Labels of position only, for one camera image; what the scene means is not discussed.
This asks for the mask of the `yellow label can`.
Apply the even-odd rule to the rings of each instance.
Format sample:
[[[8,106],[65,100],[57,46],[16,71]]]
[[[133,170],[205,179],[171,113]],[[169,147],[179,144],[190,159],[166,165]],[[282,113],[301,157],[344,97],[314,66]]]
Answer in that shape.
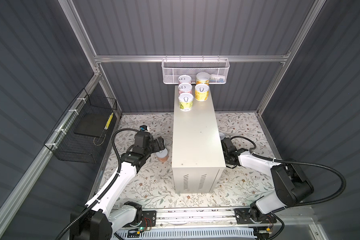
[[[178,97],[179,108],[183,112],[189,112],[193,107],[194,96],[191,93],[182,93]]]

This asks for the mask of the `pink label can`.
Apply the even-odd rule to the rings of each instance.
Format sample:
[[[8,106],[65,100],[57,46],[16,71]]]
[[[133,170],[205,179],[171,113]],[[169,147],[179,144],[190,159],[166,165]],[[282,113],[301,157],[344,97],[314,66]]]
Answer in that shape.
[[[179,84],[183,84],[183,83],[191,84],[192,78],[188,75],[181,75],[178,77],[178,82],[179,82]]]
[[[179,94],[189,93],[192,94],[193,87],[190,83],[181,83],[178,86]]]

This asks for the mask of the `pink label can front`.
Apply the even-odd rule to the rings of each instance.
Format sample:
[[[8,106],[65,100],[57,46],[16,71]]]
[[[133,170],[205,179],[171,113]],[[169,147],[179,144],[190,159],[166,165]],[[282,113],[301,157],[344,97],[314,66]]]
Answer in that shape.
[[[178,77],[178,82],[179,82],[179,84],[183,84],[183,83],[191,84],[192,78],[188,75],[181,75]]]

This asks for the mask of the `orange label can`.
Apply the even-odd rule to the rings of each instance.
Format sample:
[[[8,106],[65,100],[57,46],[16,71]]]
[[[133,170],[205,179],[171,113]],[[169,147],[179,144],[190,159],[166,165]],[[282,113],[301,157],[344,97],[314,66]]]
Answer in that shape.
[[[196,75],[196,84],[206,84],[209,85],[211,75],[206,72],[200,72]]]

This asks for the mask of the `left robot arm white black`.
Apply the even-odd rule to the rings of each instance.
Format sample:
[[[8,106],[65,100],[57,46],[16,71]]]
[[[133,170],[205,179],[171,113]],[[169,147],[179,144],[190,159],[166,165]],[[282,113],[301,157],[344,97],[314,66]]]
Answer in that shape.
[[[87,203],[71,214],[70,223],[56,237],[60,240],[69,233],[71,240],[110,240],[114,233],[127,224],[141,222],[142,206],[127,202],[113,212],[113,206],[125,187],[137,175],[152,154],[165,150],[162,137],[154,138],[147,131],[136,131],[135,142],[123,154],[115,152],[118,168],[105,185]]]

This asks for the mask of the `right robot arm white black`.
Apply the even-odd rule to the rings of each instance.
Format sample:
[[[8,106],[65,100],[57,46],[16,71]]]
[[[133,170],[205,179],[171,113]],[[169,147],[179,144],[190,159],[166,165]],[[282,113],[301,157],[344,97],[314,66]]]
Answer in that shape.
[[[250,150],[237,149],[230,138],[223,138],[221,144],[227,167],[246,167],[272,178],[274,190],[250,205],[252,222],[261,223],[271,212],[294,207],[314,192],[313,185],[297,164],[277,163]]]

